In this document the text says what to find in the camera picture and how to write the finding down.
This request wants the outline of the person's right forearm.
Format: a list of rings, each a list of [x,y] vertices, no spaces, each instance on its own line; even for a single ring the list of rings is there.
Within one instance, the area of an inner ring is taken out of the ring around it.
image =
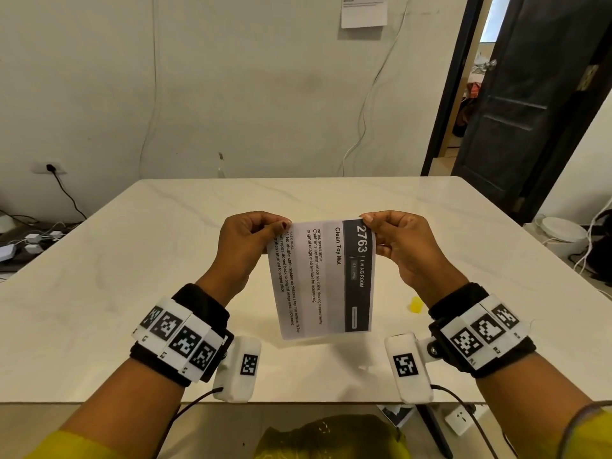
[[[554,457],[564,428],[592,402],[537,349],[475,381],[521,459]]]

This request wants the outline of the black door frame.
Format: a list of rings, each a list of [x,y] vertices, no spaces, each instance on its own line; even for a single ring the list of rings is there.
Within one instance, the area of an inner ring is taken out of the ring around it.
[[[450,115],[454,106],[456,94],[460,86],[462,73],[466,65],[472,40],[485,0],[467,0],[454,52],[448,68],[448,75],[442,92],[440,105],[434,122],[432,134],[427,147],[421,176],[428,176],[432,162],[438,157]]]

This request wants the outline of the brass door hinge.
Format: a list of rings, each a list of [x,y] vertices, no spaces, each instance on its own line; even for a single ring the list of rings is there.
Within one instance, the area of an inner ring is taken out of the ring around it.
[[[590,64],[585,68],[585,71],[577,85],[576,91],[588,90],[599,67],[599,64]]]

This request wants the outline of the yellow sleeve with grey cuff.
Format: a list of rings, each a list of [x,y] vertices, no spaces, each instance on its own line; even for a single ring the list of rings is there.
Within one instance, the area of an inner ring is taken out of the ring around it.
[[[612,459],[612,400],[593,401],[572,417],[555,459]]]

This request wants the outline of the dark panelled door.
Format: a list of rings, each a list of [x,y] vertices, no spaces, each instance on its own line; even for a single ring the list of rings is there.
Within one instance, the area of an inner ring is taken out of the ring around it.
[[[522,224],[612,88],[612,0],[509,0],[492,59],[452,175]],[[590,87],[576,91],[590,64]]]

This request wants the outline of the white round floor device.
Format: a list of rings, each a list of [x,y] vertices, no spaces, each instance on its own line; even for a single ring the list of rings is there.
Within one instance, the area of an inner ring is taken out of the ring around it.
[[[576,244],[587,240],[587,231],[581,225],[555,216],[541,216],[534,224],[546,236],[544,243]]]

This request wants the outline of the person's left forearm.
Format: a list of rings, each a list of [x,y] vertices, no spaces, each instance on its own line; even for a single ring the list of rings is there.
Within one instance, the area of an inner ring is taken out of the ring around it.
[[[247,282],[244,278],[232,283],[208,271],[195,284],[181,287],[172,299],[213,330],[225,330],[229,319],[225,307]],[[59,430],[128,459],[151,459],[191,384],[181,369],[135,343],[126,362]]]

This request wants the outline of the person's left hand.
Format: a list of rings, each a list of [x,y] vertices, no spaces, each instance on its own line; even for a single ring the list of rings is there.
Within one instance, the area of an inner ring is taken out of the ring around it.
[[[244,289],[268,244],[289,228],[280,223],[252,228],[249,212],[228,217],[220,229],[215,259],[196,285],[226,307]]]

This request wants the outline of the person's right hand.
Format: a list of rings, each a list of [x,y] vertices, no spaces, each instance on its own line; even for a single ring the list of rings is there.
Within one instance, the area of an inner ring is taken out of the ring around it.
[[[469,280],[443,254],[427,220],[416,214],[402,213],[397,232],[374,232],[376,253],[393,261],[401,279],[431,308]]]

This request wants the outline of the white printed task card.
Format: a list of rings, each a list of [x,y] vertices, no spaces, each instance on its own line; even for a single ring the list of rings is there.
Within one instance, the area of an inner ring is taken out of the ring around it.
[[[266,253],[282,339],[371,331],[376,235],[362,218],[293,223]]]

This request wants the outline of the black wristband with marker tiles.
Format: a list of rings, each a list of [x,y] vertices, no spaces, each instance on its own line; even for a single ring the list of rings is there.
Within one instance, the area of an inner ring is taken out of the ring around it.
[[[228,311],[195,284],[162,298],[132,333],[130,358],[182,387],[208,382],[234,340]]]
[[[475,379],[536,352],[528,325],[477,283],[442,298],[428,314],[436,355]]]

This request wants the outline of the white paper wall notice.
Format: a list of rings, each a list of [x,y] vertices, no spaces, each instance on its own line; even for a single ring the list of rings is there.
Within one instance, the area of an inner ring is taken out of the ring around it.
[[[384,27],[387,17],[387,0],[341,0],[341,29]]]

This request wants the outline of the black table leg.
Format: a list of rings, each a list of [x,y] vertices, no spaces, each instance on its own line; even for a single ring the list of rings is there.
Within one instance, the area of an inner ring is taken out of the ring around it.
[[[441,430],[441,426],[437,421],[432,408],[428,404],[417,404],[416,409],[421,419],[424,422],[428,432],[430,433],[440,454],[445,459],[454,459],[454,455],[448,442]]]

